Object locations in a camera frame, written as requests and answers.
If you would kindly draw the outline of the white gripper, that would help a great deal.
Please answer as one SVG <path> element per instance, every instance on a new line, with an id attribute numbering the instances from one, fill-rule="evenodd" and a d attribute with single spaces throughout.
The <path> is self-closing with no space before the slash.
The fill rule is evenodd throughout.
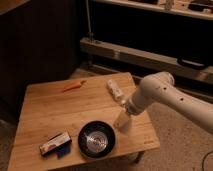
<path id="1" fill-rule="evenodd" d="M 131 115 L 122 110 L 114 121 L 114 127 L 118 130 L 127 130 L 131 124 Z"/>

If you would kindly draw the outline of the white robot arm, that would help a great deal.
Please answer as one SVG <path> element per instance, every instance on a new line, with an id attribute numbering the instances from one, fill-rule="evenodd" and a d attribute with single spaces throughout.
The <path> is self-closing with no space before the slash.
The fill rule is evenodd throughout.
<path id="1" fill-rule="evenodd" d="M 138 88 L 125 101 L 114 126 L 118 129 L 124 127 L 132 115 L 139 115 L 152 103 L 158 102 L 179 112 L 213 135 L 213 104 L 179 91 L 174 87 L 174 82 L 174 77 L 169 72 L 143 77 Z"/>

